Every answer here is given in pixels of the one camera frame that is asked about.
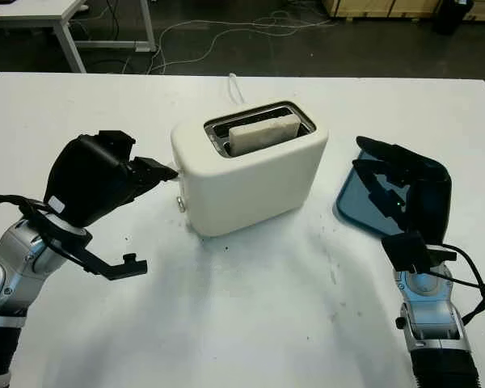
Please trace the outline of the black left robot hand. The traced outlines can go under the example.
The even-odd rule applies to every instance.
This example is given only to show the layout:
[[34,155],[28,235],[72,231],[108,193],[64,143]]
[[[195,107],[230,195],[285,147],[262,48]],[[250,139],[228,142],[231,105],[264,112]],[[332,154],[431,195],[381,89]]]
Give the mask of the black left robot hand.
[[152,158],[130,158],[134,144],[134,138],[118,130],[76,137],[54,162],[43,202],[60,219],[85,228],[178,177]]

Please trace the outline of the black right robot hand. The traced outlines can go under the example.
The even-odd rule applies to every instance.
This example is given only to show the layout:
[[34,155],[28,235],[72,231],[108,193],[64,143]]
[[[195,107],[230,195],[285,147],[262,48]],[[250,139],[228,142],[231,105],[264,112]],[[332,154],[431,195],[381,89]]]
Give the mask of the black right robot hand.
[[403,232],[418,231],[431,245],[443,243],[449,222],[452,180],[445,166],[400,145],[356,138],[371,159],[352,166],[368,198]]

